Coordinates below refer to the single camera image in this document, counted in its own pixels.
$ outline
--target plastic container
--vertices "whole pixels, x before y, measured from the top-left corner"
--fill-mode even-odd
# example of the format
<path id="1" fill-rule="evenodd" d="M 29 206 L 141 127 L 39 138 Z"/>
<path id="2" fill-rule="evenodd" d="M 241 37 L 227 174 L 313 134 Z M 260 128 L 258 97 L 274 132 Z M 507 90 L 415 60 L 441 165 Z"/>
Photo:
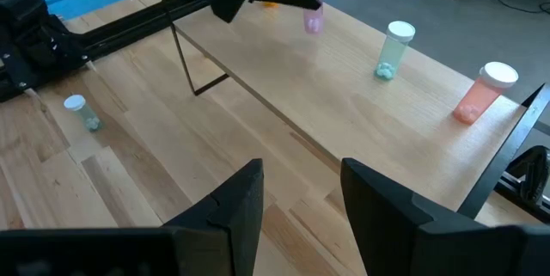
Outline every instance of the plastic container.
<path id="1" fill-rule="evenodd" d="M 319 34 L 323 30 L 323 0 L 317 10 L 305 9 L 303 11 L 303 26 L 307 34 Z"/>
<path id="2" fill-rule="evenodd" d="M 64 102 L 65 108 L 78 114 L 86 129 L 90 132 L 101 128 L 101 121 L 94 110 L 86 104 L 86 100 L 81 95 L 71 95 Z"/>
<path id="3" fill-rule="evenodd" d="M 394 79 L 405 49 L 415 33 L 416 29 L 408 22 L 394 21 L 388 25 L 386 40 L 375 68 L 375 76 L 388 81 Z"/>
<path id="4" fill-rule="evenodd" d="M 462 123 L 472 125 L 518 78 L 516 70 L 507 64 L 485 64 L 474 85 L 458 103 L 453 116 Z"/>

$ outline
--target white cap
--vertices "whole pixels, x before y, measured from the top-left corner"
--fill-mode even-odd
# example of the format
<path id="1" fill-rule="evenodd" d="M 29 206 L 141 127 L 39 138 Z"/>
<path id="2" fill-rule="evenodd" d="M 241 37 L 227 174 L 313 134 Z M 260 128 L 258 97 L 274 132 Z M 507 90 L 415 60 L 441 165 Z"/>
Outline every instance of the white cap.
<path id="1" fill-rule="evenodd" d="M 404 21 L 394 21 L 388 24 L 387 34 L 394 40 L 406 43 L 413 39 L 416 29 L 412 24 Z"/>
<path id="2" fill-rule="evenodd" d="M 65 108 L 71 111 L 77 111 L 86 105 L 86 100 L 81 95 L 71 95 L 63 103 Z"/>
<path id="3" fill-rule="evenodd" d="M 517 82 L 519 75 L 511 66 L 502 62 L 489 62 L 480 70 L 483 80 L 496 88 L 509 88 Z"/>

